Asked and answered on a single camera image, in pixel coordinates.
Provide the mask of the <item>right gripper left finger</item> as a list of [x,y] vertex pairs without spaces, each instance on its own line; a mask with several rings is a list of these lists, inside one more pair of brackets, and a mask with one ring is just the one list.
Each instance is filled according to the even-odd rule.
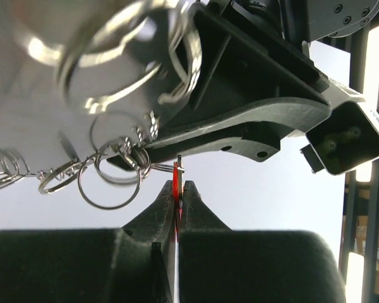
[[172,302],[172,182],[116,229],[0,230],[0,302]]

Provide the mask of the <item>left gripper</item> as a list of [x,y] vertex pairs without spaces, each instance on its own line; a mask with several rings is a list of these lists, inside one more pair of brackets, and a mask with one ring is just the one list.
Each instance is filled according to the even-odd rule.
[[306,133],[328,119],[328,76],[310,59],[306,41],[307,2],[209,1],[194,4],[189,18],[200,36],[202,64],[195,89],[172,118],[160,117],[164,146],[195,134],[158,141],[164,127],[199,123],[200,131],[243,122],[268,122],[281,139]]

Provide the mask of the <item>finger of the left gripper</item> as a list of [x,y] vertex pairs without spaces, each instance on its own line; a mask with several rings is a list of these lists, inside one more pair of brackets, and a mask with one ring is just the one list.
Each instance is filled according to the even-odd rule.
[[191,130],[195,134],[189,138],[178,138],[164,146],[134,146],[131,148],[131,157],[144,169],[150,163],[159,164],[179,155],[184,157],[218,151],[264,162],[280,151],[280,134],[268,122],[243,122],[207,133],[200,131],[199,123],[164,127],[158,141],[175,134],[189,134]]

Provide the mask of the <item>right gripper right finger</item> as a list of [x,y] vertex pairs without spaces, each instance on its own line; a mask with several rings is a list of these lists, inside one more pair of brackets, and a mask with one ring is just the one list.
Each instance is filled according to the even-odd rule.
[[334,255],[305,230],[232,230],[186,181],[178,244],[181,302],[345,302]]

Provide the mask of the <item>small red key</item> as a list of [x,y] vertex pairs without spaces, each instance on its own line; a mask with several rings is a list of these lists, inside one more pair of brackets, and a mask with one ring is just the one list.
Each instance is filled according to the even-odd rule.
[[172,173],[172,196],[174,198],[176,241],[179,242],[179,233],[181,230],[181,217],[183,212],[183,174],[185,172],[182,163],[182,156],[178,155],[177,160],[174,162],[173,165],[153,163],[150,166],[152,169],[155,170]]

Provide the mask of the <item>grey curved keyring holder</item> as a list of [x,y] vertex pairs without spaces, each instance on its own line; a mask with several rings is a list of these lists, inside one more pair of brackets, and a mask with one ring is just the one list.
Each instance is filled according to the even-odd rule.
[[203,52],[193,1],[0,1],[0,190],[26,178],[41,194],[133,158],[187,103]]

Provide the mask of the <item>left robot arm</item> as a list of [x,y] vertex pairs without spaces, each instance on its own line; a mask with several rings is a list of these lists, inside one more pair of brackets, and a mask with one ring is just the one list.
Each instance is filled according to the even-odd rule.
[[210,1],[190,13],[202,44],[200,78],[158,138],[132,147],[139,168],[212,151],[264,162],[296,133],[307,137],[302,154],[316,172],[341,175],[379,158],[379,115],[305,52],[365,27],[379,1]]

